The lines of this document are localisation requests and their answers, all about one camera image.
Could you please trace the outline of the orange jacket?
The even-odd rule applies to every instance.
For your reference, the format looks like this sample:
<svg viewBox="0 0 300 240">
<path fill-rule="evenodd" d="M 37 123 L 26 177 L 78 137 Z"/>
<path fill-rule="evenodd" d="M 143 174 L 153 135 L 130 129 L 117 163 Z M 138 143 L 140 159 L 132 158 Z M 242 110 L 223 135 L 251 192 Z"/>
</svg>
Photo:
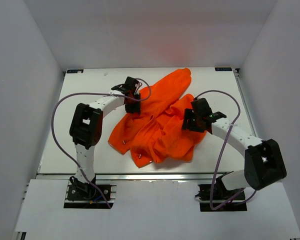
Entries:
<svg viewBox="0 0 300 240">
<path fill-rule="evenodd" d="M 190 162 L 205 133 L 182 130 L 192 94 L 184 92 L 192 81 L 188 68 L 179 68 L 151 88 L 140 90 L 140 113 L 127 113 L 114 127 L 109 145 L 124 155 L 130 152 L 138 168 L 161 164 L 167 158 Z"/>
</svg>

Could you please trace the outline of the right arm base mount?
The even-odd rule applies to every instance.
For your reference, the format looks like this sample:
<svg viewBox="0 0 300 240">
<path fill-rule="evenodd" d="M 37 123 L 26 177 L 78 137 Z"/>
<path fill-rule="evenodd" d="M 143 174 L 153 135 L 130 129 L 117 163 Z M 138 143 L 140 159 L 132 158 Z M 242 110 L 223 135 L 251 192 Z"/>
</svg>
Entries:
<svg viewBox="0 0 300 240">
<path fill-rule="evenodd" d="M 227 202 L 217 210 L 213 210 L 210 207 L 211 184 L 202 183 L 198 185 L 198 193 L 194 196 L 194 199 L 199 202 L 201 212 L 246 212 L 248 210 L 247 204 L 242 203 L 246 200 L 244 191 L 240 188 L 227 190 L 222 185 L 220 177 L 215 180 L 212 206 L 216 208 L 238 192 L 239 194 L 232 201 Z"/>
</svg>

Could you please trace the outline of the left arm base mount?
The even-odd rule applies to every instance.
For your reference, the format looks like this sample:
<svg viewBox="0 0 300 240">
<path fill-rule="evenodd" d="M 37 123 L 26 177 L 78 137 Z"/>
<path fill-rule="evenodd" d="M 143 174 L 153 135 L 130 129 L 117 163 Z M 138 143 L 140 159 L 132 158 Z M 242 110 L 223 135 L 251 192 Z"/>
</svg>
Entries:
<svg viewBox="0 0 300 240">
<path fill-rule="evenodd" d="M 64 209 L 106 209 L 109 210 L 115 202 L 116 185 L 97 184 L 99 189 L 89 183 L 80 182 L 71 176 L 66 189 Z"/>
</svg>

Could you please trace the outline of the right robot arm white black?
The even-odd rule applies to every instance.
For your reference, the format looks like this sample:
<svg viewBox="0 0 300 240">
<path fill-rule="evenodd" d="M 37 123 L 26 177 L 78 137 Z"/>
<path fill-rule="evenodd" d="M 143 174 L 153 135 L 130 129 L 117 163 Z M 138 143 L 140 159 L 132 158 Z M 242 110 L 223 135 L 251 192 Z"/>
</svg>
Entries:
<svg viewBox="0 0 300 240">
<path fill-rule="evenodd" d="M 227 142 L 244 158 L 244 168 L 219 176 L 216 179 L 216 195 L 226 200 L 234 190 L 253 188 L 259 191 L 287 176 L 279 144 L 252 136 L 235 126 L 220 111 L 212 112 L 205 98 L 195 99 L 191 108 L 185 109 L 183 130 L 209 132 Z"/>
</svg>

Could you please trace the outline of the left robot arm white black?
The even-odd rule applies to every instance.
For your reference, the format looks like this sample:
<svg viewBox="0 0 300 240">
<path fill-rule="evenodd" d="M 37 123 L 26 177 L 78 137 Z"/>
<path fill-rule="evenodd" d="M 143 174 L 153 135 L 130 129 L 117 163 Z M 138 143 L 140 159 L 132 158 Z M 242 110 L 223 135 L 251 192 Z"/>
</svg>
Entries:
<svg viewBox="0 0 300 240">
<path fill-rule="evenodd" d="M 95 181 L 94 152 L 102 135 L 103 118 L 121 106 L 125 106 L 129 114 L 140 114 L 140 84 L 139 79 L 128 76 L 124 83 L 112 87 L 107 95 L 90 104 L 79 103 L 76 106 L 69 134 L 79 164 L 74 177 L 82 183 L 78 193 L 86 200 L 96 193 L 96 187 L 90 182 Z"/>
</svg>

